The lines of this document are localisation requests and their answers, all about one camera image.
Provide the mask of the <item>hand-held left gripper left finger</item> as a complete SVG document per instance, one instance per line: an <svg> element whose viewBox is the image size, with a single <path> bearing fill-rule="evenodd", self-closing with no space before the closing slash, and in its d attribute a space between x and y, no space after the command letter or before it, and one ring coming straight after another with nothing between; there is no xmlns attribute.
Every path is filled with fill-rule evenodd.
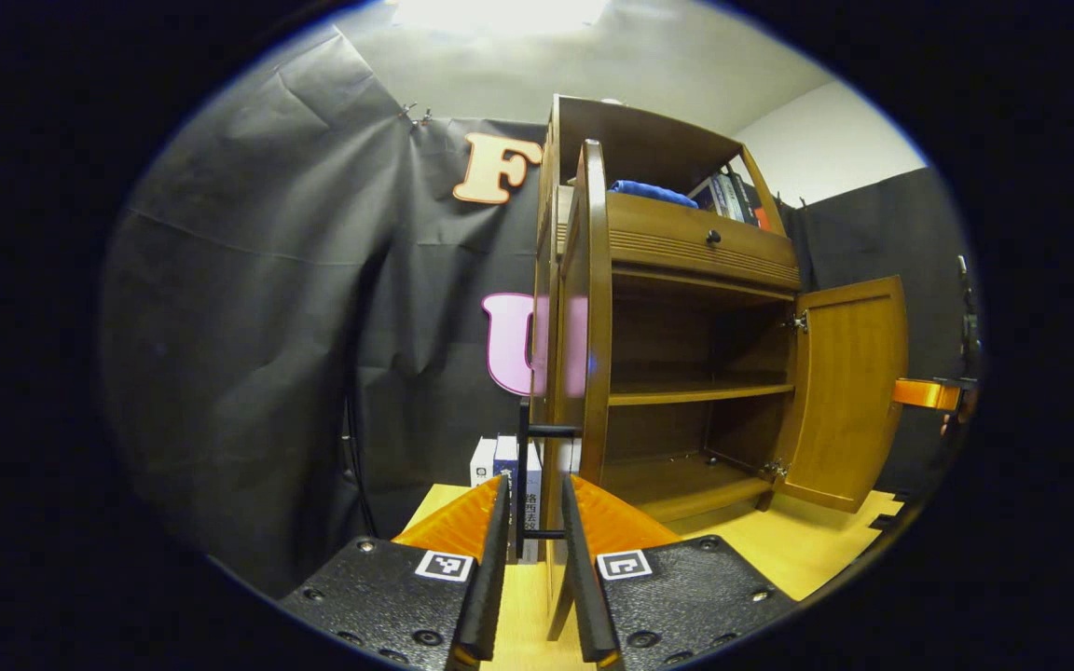
<svg viewBox="0 0 1074 671"><path fill-rule="evenodd" d="M395 539L350 540L280 606L371 663L477 670L495 650L510 505L510 476L491 477Z"/></svg>

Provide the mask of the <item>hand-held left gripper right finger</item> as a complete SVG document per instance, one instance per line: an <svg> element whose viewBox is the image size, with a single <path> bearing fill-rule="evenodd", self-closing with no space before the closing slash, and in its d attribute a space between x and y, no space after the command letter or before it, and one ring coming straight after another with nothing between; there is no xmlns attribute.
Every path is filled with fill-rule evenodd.
<svg viewBox="0 0 1074 671"><path fill-rule="evenodd" d="M798 604L719 535L682 538L583 477L564 475L564 579L580 650L600 670L687 670Z"/></svg>

